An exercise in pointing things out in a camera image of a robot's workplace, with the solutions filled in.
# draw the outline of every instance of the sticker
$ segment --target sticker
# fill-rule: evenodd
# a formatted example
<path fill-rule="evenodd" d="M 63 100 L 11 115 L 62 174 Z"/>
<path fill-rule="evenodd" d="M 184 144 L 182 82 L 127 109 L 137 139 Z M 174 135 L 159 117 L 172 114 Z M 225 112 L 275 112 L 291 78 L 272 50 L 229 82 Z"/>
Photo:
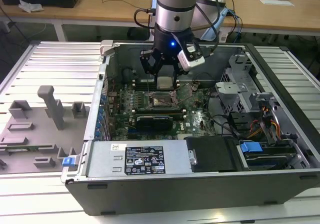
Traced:
<path fill-rule="evenodd" d="M 125 151 L 126 147 L 127 144 L 113 143 L 111 144 L 111 151 Z"/>
<path fill-rule="evenodd" d="M 129 175 L 165 174 L 165 154 L 162 146 L 125 148 L 124 173 Z"/>
<path fill-rule="evenodd" d="M 16 152 L 27 152 L 27 149 L 8 149 L 9 153 L 16 153 Z"/>

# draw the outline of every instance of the white cable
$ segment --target white cable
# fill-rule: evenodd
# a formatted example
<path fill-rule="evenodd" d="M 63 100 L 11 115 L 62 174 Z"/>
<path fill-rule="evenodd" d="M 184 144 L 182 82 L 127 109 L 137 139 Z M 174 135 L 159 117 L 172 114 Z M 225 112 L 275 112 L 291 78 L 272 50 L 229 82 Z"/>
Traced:
<path fill-rule="evenodd" d="M 45 24 L 44 24 L 44 28 L 43 28 L 41 31 L 39 31 L 39 32 L 37 32 L 37 33 L 29 36 L 27 39 L 33 38 L 34 36 L 36 36 L 36 35 L 38 35 L 38 34 L 40 34 L 40 33 L 43 33 L 46 28 L 47 28 L 47 24 L 45 23 Z"/>

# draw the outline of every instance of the wooden desk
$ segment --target wooden desk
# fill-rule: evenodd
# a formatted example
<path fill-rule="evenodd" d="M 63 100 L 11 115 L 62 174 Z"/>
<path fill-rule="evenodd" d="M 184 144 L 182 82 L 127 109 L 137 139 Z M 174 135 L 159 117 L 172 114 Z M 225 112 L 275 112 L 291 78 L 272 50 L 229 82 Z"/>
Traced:
<path fill-rule="evenodd" d="M 152 0 L 123 0 L 140 8 L 149 8 Z M 17 6 L 1 5 L 16 22 L 53 24 L 59 41 L 66 41 L 63 24 L 136 27 L 134 6 L 123 1 L 79 0 L 74 8 L 45 6 L 44 11 L 27 13 Z M 320 0 L 290 0 L 294 6 L 265 5 L 259 0 L 234 0 L 236 14 L 243 20 L 243 32 L 320 36 Z M 231 0 L 227 7 L 232 8 Z M 139 14 L 141 23 L 148 22 Z M 8 19 L 0 12 L 0 21 Z M 227 35 L 234 20 L 227 17 L 221 28 Z"/>
<path fill-rule="evenodd" d="M 15 22 L 49 23 L 53 24 L 58 40 L 67 41 L 62 28 L 63 24 L 137 27 L 134 22 L 134 13 L 139 8 L 150 8 L 152 0 L 78 0 L 74 8 L 60 8 L 44 6 L 44 11 L 28 13 L 16 5 L 0 5 L 9 17 Z M 139 13 L 140 23 L 148 23 L 148 15 Z M 0 22 L 7 22 L 8 18 L 0 11 Z"/>
<path fill-rule="evenodd" d="M 289 0 L 294 6 L 266 5 L 259 0 L 234 0 L 243 32 L 320 36 L 320 0 Z M 226 0 L 232 9 L 231 0 Z M 227 17 L 224 27 L 232 27 Z"/>

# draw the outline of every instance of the motherboard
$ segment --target motherboard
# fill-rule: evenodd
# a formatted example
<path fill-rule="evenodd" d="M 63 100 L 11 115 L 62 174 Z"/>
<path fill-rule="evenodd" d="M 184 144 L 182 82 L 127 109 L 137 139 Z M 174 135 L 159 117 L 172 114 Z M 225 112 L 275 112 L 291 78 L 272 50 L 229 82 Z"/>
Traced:
<path fill-rule="evenodd" d="M 183 140 L 214 136 L 206 108 L 208 88 L 179 83 L 175 90 L 157 90 L 154 82 L 110 83 L 106 106 L 110 136 L 122 140 Z"/>

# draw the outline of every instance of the desk leg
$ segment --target desk leg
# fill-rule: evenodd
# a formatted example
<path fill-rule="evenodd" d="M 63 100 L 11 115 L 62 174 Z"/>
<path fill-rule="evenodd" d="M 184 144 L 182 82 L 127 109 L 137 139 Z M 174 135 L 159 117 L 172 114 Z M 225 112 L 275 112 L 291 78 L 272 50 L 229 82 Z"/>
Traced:
<path fill-rule="evenodd" d="M 6 21 L 0 21 L 0 29 L 3 30 L 5 33 L 10 32 L 10 28 L 9 28 L 8 23 Z"/>
<path fill-rule="evenodd" d="M 53 24 L 53 25 L 54 25 L 56 36 L 58 37 L 59 42 L 67 42 L 68 38 L 66 33 L 64 32 L 62 24 Z"/>

